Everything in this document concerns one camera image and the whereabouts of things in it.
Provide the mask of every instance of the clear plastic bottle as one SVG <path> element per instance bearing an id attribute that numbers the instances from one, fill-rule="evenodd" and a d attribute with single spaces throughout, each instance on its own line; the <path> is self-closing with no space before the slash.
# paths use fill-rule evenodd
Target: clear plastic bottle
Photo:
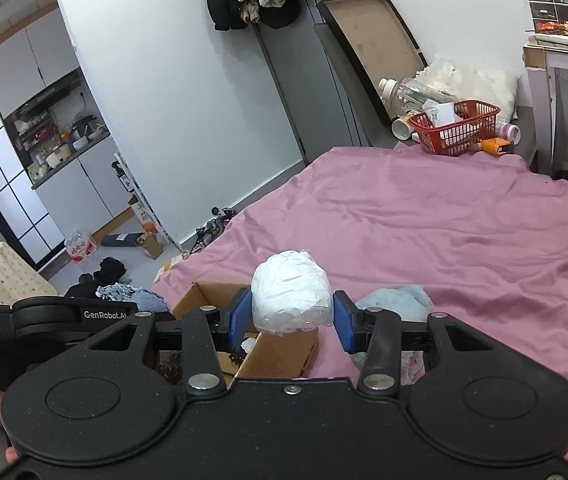
<path id="1" fill-rule="evenodd" d="M 393 116 L 404 115 L 411 110 L 420 110 L 426 101 L 436 103 L 454 103 L 456 98 L 433 90 L 413 78 L 405 77 L 401 81 L 382 79 L 379 91 L 386 109 Z"/>

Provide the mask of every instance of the cream polka dot cloth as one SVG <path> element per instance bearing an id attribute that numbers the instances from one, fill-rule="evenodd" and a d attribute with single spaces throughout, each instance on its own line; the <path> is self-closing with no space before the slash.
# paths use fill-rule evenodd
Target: cream polka dot cloth
<path id="1" fill-rule="evenodd" d="M 53 285 L 42 278 L 6 242 L 0 242 L 0 304 L 35 296 L 57 296 Z"/>

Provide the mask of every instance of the pink and white canister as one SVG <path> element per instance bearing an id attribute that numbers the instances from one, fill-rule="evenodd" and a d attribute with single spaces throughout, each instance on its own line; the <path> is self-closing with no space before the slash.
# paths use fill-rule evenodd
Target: pink and white canister
<path id="1" fill-rule="evenodd" d="M 513 144 L 519 144 L 519 141 L 522 138 L 521 130 L 519 126 L 515 126 L 515 124 L 510 123 L 500 123 L 497 121 L 495 126 L 495 133 L 497 137 L 501 139 L 510 140 Z"/>

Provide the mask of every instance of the sliding glass door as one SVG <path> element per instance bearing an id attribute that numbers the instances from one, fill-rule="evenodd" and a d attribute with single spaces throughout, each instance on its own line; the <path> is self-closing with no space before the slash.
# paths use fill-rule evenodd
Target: sliding glass door
<path id="1" fill-rule="evenodd" d="M 64 237 L 31 186 L 0 116 L 0 232 L 39 269 L 62 250 Z"/>

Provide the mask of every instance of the kitchen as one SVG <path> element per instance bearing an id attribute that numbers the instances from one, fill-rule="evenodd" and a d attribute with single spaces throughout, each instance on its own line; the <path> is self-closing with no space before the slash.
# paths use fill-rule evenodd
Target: kitchen
<path id="1" fill-rule="evenodd" d="M 0 231 L 41 268 L 77 230 L 130 218 L 131 194 L 58 3 L 35 1 L 0 28 Z"/>

